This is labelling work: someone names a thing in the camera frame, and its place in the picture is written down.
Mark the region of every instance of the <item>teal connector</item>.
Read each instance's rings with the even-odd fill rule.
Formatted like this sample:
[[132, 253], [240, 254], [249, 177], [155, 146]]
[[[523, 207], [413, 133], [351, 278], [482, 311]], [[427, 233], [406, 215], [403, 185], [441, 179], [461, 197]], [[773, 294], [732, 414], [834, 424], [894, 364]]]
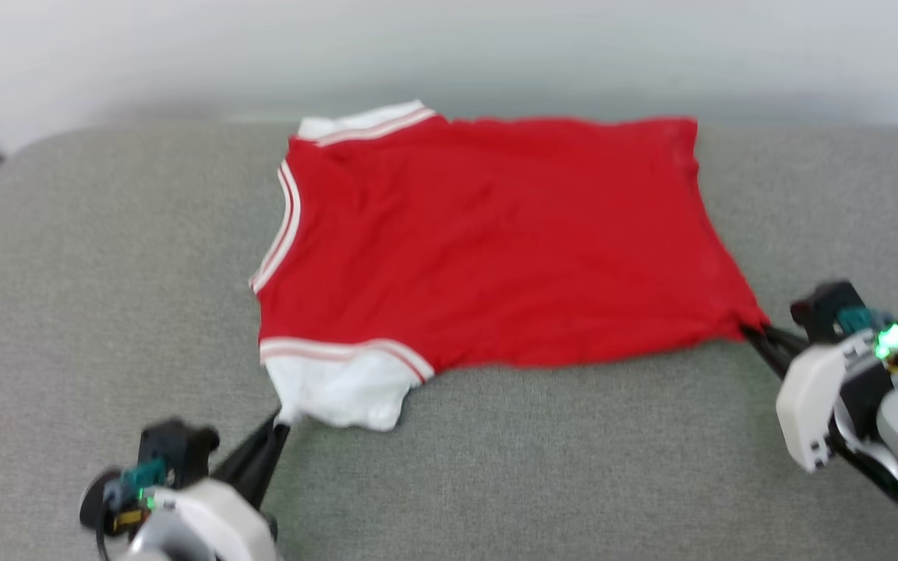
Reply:
[[136, 495], [141, 489], [163, 486], [167, 476], [168, 469], [164, 465], [164, 459], [158, 458], [124, 471], [120, 480], [129, 493]]
[[887, 312], [869, 308], [845, 308], [837, 313], [837, 323], [845, 334], [863, 330], [884, 330], [893, 324], [893, 316]]

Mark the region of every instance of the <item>red and white stripe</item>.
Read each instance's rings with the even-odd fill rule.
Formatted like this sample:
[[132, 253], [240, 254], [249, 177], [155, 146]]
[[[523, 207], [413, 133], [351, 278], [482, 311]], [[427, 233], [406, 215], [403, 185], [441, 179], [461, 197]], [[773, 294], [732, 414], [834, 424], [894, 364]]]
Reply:
[[435, 376], [435, 369], [428, 361], [418, 355], [414, 349], [395, 340], [368, 340], [361, 344], [336, 344], [335, 342], [321, 342], [314, 340], [302, 340], [297, 337], [272, 337], [261, 341], [259, 352], [261, 361], [277, 356], [302, 356], [328, 362], [351, 362], [357, 355], [364, 352], [379, 351], [400, 360], [406, 365], [420, 383]]
[[401, 117], [390, 118], [389, 121], [371, 125], [371, 127], [332, 132], [331, 134], [318, 139], [310, 139], [310, 141], [316, 143], [317, 146], [329, 146], [332, 145], [332, 143], [350, 141], [350, 139], [378, 139], [385, 135], [389, 135], [390, 132], [406, 129], [407, 127], [410, 127], [410, 125], [417, 125], [418, 123], [421, 123], [421, 121], [425, 121], [432, 117], [435, 117], [434, 110], [429, 109], [428, 107], [421, 107], [411, 111], [411, 113]]
[[272, 278], [272, 274], [278, 269], [279, 263], [286, 257], [286, 252], [293, 246], [293, 239], [296, 238], [296, 228], [300, 224], [300, 191], [296, 188], [296, 180], [289, 171], [289, 164], [282, 162], [278, 170], [279, 187], [282, 188], [282, 196], [285, 199], [286, 210], [282, 217], [282, 224], [279, 226], [279, 232], [272, 241], [270, 251], [265, 253], [265, 258], [249, 282], [252, 290], [259, 294], [268, 280]]

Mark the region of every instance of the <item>couch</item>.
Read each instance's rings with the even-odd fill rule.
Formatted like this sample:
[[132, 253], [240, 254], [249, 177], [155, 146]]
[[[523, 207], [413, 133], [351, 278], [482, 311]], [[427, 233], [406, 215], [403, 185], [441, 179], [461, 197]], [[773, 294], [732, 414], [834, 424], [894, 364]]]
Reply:
[[[80, 496], [147, 423], [213, 425], [222, 451], [277, 407], [246, 280], [293, 131], [72, 132], [0, 169], [0, 560], [96, 558]], [[777, 323], [830, 277], [898, 313], [898, 128], [702, 123], [696, 150]], [[788, 458], [779, 385], [727, 341], [447, 372], [389, 433], [296, 426], [263, 508], [292, 561], [898, 559], [896, 505], [841, 460]]]

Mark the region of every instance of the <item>red shirt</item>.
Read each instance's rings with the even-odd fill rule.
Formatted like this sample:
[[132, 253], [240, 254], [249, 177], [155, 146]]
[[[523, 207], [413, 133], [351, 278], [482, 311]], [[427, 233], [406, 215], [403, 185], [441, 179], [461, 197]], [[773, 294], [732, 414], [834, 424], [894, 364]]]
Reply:
[[[456, 366], [741, 338], [765, 316], [703, 209], [695, 134], [689, 118], [449, 121], [420, 103], [304, 121], [279, 169], [284, 224], [253, 278], [270, 374], [284, 359], [277, 387], [295, 376], [309, 391], [313, 374], [290, 373], [307, 365], [352, 367], [353, 386], [392, 367], [354, 366], [364, 352], [414, 386]], [[299, 399], [283, 393], [285, 408]], [[285, 420], [304, 413], [371, 426], [308, 408]]]

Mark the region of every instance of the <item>green led light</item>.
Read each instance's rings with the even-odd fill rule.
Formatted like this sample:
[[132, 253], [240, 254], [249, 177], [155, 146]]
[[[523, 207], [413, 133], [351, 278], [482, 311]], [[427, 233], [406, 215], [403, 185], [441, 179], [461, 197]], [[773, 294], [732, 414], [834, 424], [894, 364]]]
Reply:
[[884, 359], [891, 355], [895, 348], [898, 348], [898, 326], [894, 323], [888, 330], [880, 331], [876, 335], [875, 356]]

